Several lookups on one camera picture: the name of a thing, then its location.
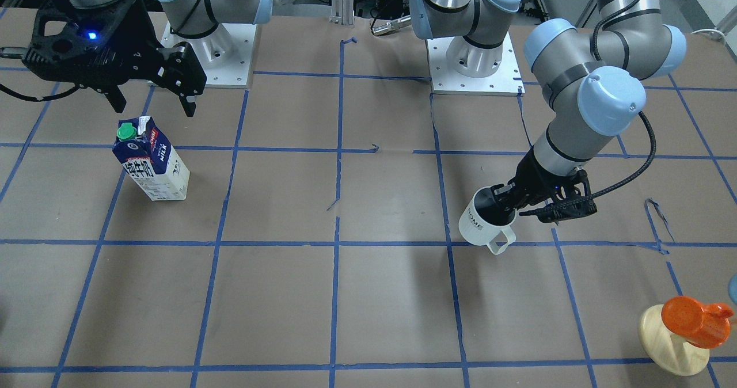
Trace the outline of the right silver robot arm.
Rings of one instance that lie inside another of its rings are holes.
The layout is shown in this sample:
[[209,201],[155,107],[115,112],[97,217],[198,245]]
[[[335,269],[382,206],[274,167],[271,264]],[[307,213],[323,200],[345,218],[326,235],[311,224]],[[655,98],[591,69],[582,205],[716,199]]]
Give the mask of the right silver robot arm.
[[102,94],[117,113],[120,86],[150,81],[175,94],[188,117],[214,71],[240,57],[229,24],[265,24],[273,0],[158,0],[171,40],[157,37],[145,0],[45,0],[26,48],[2,48],[46,81]]

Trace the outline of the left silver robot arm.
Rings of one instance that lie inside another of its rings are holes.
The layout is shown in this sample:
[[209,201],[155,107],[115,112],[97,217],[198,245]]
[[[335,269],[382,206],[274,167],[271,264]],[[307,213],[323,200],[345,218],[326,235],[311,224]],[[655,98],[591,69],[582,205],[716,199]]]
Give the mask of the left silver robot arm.
[[[521,0],[409,0],[412,26],[423,40],[453,37],[454,69],[485,76],[500,59],[503,39]],[[542,22],[524,55],[545,102],[555,112],[507,184],[472,199],[491,225],[511,223],[518,210],[544,222],[582,218],[594,199],[632,181],[631,175],[593,193],[584,165],[640,115],[642,81],[682,63],[684,34],[664,24],[660,0],[598,0],[601,20],[584,33],[563,18]]]

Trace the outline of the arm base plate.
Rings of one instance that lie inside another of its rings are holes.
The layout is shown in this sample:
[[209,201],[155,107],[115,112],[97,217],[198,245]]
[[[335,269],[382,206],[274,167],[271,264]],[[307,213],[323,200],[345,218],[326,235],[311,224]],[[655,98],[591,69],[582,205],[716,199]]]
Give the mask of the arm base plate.
[[190,39],[206,73],[206,88],[249,88],[259,36],[257,24],[225,23],[209,36]]
[[463,37],[428,39],[427,60],[433,94],[521,96],[523,78],[511,36],[503,44],[482,49]]

